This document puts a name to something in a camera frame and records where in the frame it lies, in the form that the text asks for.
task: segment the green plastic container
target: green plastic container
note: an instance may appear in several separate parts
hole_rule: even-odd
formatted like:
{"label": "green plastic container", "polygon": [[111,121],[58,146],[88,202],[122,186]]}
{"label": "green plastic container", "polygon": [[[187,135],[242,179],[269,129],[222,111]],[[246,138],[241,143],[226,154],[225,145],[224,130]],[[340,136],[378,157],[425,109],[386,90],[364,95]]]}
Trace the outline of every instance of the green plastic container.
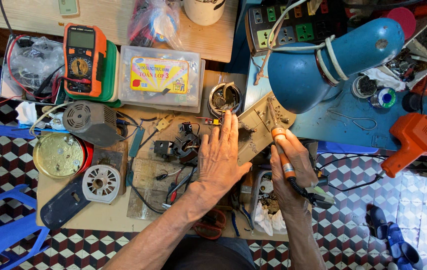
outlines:
{"label": "green plastic container", "polygon": [[107,56],[104,59],[104,71],[102,77],[102,93],[97,97],[85,96],[85,95],[67,95],[75,100],[88,100],[95,102],[102,102],[105,105],[118,108],[122,106],[121,101],[118,97],[117,90],[117,77],[118,77],[118,65],[120,63],[120,53],[117,50],[115,44],[107,40]]}

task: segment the workbench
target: workbench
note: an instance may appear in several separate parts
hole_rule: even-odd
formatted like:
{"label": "workbench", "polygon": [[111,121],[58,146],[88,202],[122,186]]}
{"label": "workbench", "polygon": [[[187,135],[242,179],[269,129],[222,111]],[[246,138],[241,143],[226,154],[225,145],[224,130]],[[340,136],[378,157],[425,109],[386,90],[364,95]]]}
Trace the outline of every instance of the workbench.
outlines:
{"label": "workbench", "polygon": [[[224,81],[234,81],[235,85],[238,86],[241,92],[245,90],[246,76],[244,74],[231,74],[231,73],[222,73],[216,71],[206,70],[204,75],[203,83],[203,95],[202,95],[202,108],[200,114],[193,114],[187,112],[176,112],[175,120],[171,125],[163,130],[158,135],[155,135],[150,142],[142,147],[136,159],[149,159],[151,161],[162,161],[164,159],[161,155],[154,154],[153,152],[153,140],[174,140],[175,136],[181,136],[179,133],[179,126],[183,122],[192,122],[199,123],[201,126],[200,136],[202,134],[209,134],[210,127],[208,125],[203,125],[203,119],[197,119],[195,116],[205,116],[210,117],[207,106],[204,106],[206,103],[208,93],[210,90],[218,83]],[[171,114],[172,111],[166,110],[157,110],[150,107],[140,107],[133,105],[124,105],[118,109],[119,111],[132,116],[134,119],[138,120],[139,117],[144,119],[159,117],[162,118],[167,114]],[[143,140],[145,140],[153,131],[153,126],[156,122],[144,122],[142,125],[146,128]],[[130,126],[129,132],[133,132],[135,127]],[[197,131],[196,125],[194,125],[194,132]],[[133,137],[128,139],[129,145],[132,144]],[[178,162],[175,158],[171,158],[172,162]],[[39,174],[38,186],[37,186],[37,219],[36,222],[38,225],[42,226],[42,221],[40,219],[40,209],[45,205],[55,194],[62,190],[70,179],[63,180],[53,180],[43,174]],[[140,218],[129,218],[127,217],[127,209],[129,207],[129,199],[136,199],[134,192],[130,187],[127,187],[126,193],[123,195],[118,195],[114,201],[108,205],[104,203],[91,202],[84,209],[82,209],[77,215],[70,219],[63,228],[67,229],[90,229],[90,230],[103,230],[103,231],[116,231],[116,232],[139,232],[148,226],[152,220],[140,219]],[[248,211],[253,209],[253,206],[250,205],[250,199],[244,201],[246,203],[246,208]],[[161,210],[160,205],[153,205],[153,207]],[[235,231],[231,222],[231,215],[229,212],[226,213],[227,217],[227,226],[222,232],[224,237],[236,237]],[[264,232],[258,231],[246,231],[244,228],[249,228],[246,218],[244,218],[240,213],[237,214],[236,224],[240,231],[240,237],[244,239],[265,239],[265,240],[274,240],[274,241],[288,241],[286,234],[274,234],[273,236],[268,236]]]}
{"label": "workbench", "polygon": [[[61,16],[58,1],[3,1],[6,16],[15,30],[63,36],[65,25],[98,26],[117,45],[127,43],[127,25],[135,0],[78,0],[79,15]],[[180,11],[180,40],[186,51],[203,59],[228,63],[232,54],[238,0],[227,0],[222,17],[210,26],[200,26]],[[6,28],[0,11],[0,28]]]}
{"label": "workbench", "polygon": [[[254,57],[249,62],[244,110],[271,91],[268,78],[261,78],[258,85],[253,85],[259,68],[252,63],[252,60],[261,66],[263,58],[265,57]],[[264,76],[268,77],[268,62],[265,64]],[[401,144],[389,130],[400,116],[407,114],[402,108],[402,99],[408,91],[397,92],[397,102],[390,109],[373,108],[366,99],[353,96],[351,87],[356,77],[357,75],[352,75],[348,81],[342,81],[337,87],[332,87],[317,106],[306,113],[297,114],[290,130],[299,138],[399,150]],[[352,119],[328,113],[329,108],[331,111],[350,117],[370,118],[378,125],[371,131],[363,130],[355,125]],[[424,114],[427,115],[427,96],[424,97]],[[366,129],[375,125],[371,120],[356,120],[356,122]]]}

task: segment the digital multimeter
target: digital multimeter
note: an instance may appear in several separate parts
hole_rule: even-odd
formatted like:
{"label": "digital multimeter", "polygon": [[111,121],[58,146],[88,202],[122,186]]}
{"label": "digital multimeter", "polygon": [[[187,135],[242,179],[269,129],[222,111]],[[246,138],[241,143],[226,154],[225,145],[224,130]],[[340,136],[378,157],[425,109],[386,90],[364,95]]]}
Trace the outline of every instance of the digital multimeter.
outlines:
{"label": "digital multimeter", "polygon": [[[107,39],[96,26],[69,23],[65,26],[64,88],[72,95],[98,97],[102,92],[102,64],[106,56]],[[82,80],[90,83],[78,83]]]}

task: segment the left hand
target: left hand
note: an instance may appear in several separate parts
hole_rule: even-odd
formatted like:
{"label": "left hand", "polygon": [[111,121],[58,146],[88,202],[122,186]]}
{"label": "left hand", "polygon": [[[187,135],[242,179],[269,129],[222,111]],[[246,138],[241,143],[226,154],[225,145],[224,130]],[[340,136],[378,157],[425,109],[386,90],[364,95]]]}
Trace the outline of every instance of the left hand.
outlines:
{"label": "left hand", "polygon": [[252,167],[250,162],[237,165],[238,118],[229,110],[223,115],[220,139],[219,132],[220,129],[214,127],[210,136],[203,135],[198,155],[199,178],[196,181],[211,195],[214,204]]}

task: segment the right hand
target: right hand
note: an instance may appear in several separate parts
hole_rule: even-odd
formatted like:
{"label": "right hand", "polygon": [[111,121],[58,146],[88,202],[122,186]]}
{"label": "right hand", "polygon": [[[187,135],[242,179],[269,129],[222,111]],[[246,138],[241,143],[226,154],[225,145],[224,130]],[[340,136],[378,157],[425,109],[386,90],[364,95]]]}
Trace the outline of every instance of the right hand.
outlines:
{"label": "right hand", "polygon": [[[312,169],[308,150],[301,144],[298,138],[288,129],[285,131],[286,139],[278,140],[288,160],[295,169],[297,184],[300,187],[314,187],[318,178]],[[307,202],[298,194],[285,179],[280,162],[280,156],[275,145],[271,147],[272,182],[273,191],[277,196],[282,212],[304,212]]]}

